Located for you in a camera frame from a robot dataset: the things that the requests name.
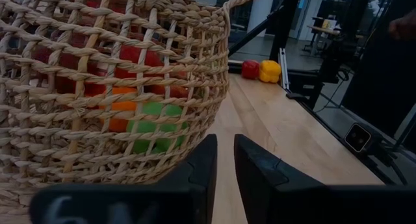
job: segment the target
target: wooden table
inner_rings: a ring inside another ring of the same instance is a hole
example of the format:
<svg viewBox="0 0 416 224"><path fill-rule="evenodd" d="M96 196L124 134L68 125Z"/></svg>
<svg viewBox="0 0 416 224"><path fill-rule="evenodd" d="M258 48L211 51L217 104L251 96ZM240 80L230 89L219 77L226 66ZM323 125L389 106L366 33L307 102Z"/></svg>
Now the wooden table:
<svg viewBox="0 0 416 224"><path fill-rule="evenodd" d="M341 33L340 31L331 30L331 29L324 29L324 28L316 27L316 26L308 25L307 27L309 27L310 29L318 31L317 38L313 42L313 46L312 46L312 50L311 50L312 55L315 55L317 53L318 43L319 43L320 39L322 38L322 33L326 33L326 34L330 34L330 35L334 35L334 36L337 36L337 35L339 35L339 33ZM357 39L362 39L362 38L364 38L364 36L363 35L356 35L356 38Z"/></svg>
<svg viewBox="0 0 416 224"><path fill-rule="evenodd" d="M238 133L324 184L383 184L280 86L229 78L228 96L208 130L218 139L213 224L247 223L234 166Z"/></svg>

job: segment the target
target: yellow toy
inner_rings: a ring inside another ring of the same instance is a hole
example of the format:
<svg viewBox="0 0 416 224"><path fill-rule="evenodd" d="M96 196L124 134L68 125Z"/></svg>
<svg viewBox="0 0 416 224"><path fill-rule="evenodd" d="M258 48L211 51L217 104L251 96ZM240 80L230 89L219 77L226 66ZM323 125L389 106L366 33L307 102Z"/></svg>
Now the yellow toy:
<svg viewBox="0 0 416 224"><path fill-rule="evenodd" d="M262 61L260 64L259 79L263 82L277 83L281 74L280 65L272 60Z"/></svg>

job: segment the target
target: green toy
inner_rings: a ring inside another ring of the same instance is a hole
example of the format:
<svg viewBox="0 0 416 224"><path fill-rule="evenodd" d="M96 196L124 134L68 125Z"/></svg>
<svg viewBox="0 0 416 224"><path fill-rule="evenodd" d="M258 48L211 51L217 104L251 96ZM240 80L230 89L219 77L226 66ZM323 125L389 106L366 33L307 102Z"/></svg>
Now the green toy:
<svg viewBox="0 0 416 224"><path fill-rule="evenodd" d="M159 116L162 112L163 104L161 103L145 103L143 104L142 113L144 114L151 114ZM167 105L166 106L166 116L180 116L182 113L182 108L177 105ZM127 125L127 131L131 132L133 130L133 125L135 124L134 121L129 121ZM151 121L139 121L137 126L137 133L147 133L147 132L155 132L156 131L156 123ZM174 123L164 123L161 124L159 130L162 132L173 132L176 130L177 124ZM188 123L182 123L181 129L186 129L188 127ZM185 136L179 136L176 140L175 147L178 147L182 144ZM171 144L171 141L174 139L168 138L160 138L155 141L155 145L153 146L152 153L163 153L166 152ZM133 146L134 153L145 153L150 145L150 140L136 140Z"/></svg>

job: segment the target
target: table leg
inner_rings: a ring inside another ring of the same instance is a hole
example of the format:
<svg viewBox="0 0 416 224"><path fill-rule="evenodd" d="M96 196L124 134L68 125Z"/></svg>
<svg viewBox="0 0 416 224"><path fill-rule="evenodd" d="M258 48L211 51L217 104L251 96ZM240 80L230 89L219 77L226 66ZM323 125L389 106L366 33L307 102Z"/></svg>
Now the table leg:
<svg viewBox="0 0 416 224"><path fill-rule="evenodd" d="M318 32L318 36L315 39L315 41L313 42L313 47L312 47L312 50L311 50L311 55L312 56L314 56L318 51L318 43L320 41L321 36L322 36L322 32Z"/></svg>

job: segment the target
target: wicker basket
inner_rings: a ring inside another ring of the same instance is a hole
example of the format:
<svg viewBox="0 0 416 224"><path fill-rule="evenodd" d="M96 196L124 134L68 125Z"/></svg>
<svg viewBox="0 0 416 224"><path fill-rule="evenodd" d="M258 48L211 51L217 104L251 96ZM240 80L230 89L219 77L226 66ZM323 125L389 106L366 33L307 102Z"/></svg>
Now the wicker basket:
<svg viewBox="0 0 416 224"><path fill-rule="evenodd" d="M187 156L227 94L228 12L247 1L0 0L0 222L25 216L45 186L151 182ZM121 59L127 46L140 48L137 61ZM150 53L161 66L146 64ZM134 92L114 94L115 86ZM103 92L87 95L91 87ZM172 97L178 87L186 95ZM151 103L161 112L143 112ZM169 106L180 113L167 115ZM128 119L130 130L111 131L114 119ZM154 131L140 131L143 122ZM168 147L155 151L160 139ZM141 153L137 140L148 143Z"/></svg>

